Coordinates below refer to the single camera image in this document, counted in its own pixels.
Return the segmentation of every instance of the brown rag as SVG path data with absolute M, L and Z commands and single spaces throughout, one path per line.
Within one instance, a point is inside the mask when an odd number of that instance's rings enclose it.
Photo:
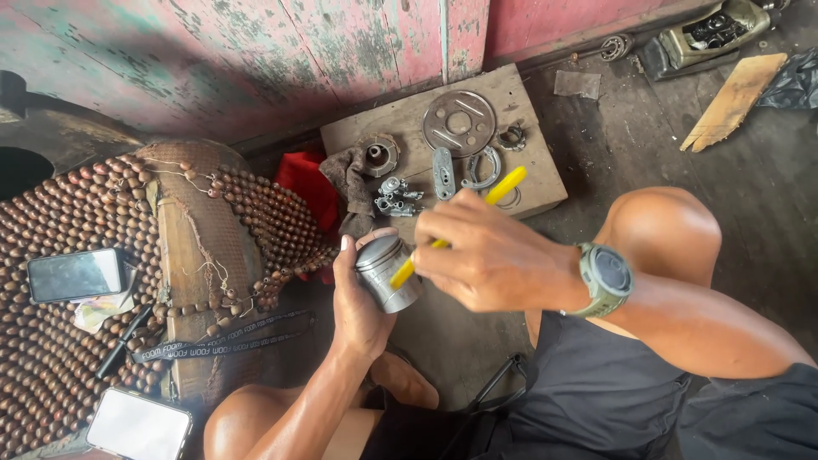
M 372 231 L 375 211 L 372 195 L 361 177 L 365 153 L 360 147 L 350 147 L 330 155 L 318 166 L 332 187 L 347 201 L 347 215 L 338 229 L 339 235 L 351 235 L 356 240 Z

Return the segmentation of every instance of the man's right hand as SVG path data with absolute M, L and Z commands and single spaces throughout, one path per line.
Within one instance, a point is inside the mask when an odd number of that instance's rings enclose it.
M 436 239 L 451 247 L 431 246 Z M 579 310 L 580 251 L 540 236 L 469 189 L 420 214 L 415 271 L 475 312 Z

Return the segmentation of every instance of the circular hole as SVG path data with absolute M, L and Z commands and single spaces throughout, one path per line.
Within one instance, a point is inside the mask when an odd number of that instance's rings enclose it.
M 50 178 L 54 165 L 37 152 L 0 147 L 0 170 L 5 177 L 0 182 L 0 200 L 10 200 Z
M 465 112 L 455 112 L 446 118 L 446 129 L 457 136 L 471 129 L 471 118 Z

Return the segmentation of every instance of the hand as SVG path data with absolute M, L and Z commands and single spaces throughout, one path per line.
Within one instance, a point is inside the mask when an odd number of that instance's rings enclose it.
M 443 239 L 450 248 L 431 243 Z M 588 305 L 579 249 L 538 235 L 469 189 L 420 213 L 415 271 L 476 312 Z
M 376 230 L 373 233 L 384 233 Z M 370 241 L 376 236 L 367 235 L 361 240 Z M 386 348 L 386 340 L 395 325 L 397 314 L 383 313 L 375 306 L 372 294 L 358 283 L 355 273 L 357 249 L 349 235 L 341 238 L 341 251 L 332 264 L 335 272 L 335 339 L 362 358 L 375 360 Z

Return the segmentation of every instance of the black lanyard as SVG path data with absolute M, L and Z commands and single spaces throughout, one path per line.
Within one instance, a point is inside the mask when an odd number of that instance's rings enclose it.
M 288 334 L 281 334 L 279 336 L 266 336 L 260 339 L 246 340 L 238 342 L 237 339 L 244 334 L 257 331 L 262 327 L 269 326 L 274 322 L 284 318 L 294 318 L 302 314 L 309 314 L 309 325 L 303 330 L 292 332 Z M 263 348 L 282 340 L 298 337 L 309 331 L 310 327 L 315 323 L 315 313 L 311 310 L 299 310 L 292 313 L 278 314 L 270 318 L 259 319 L 256 322 L 248 324 L 244 327 L 239 327 L 235 331 L 227 334 L 222 334 L 217 339 L 212 339 L 205 343 L 192 344 L 190 342 L 172 341 L 164 342 L 148 350 L 139 353 L 131 353 L 131 359 L 136 363 L 145 363 L 155 359 L 188 359 L 201 358 L 203 356 L 215 356 L 217 354 L 233 354 L 241 353 L 243 351 L 255 350 Z

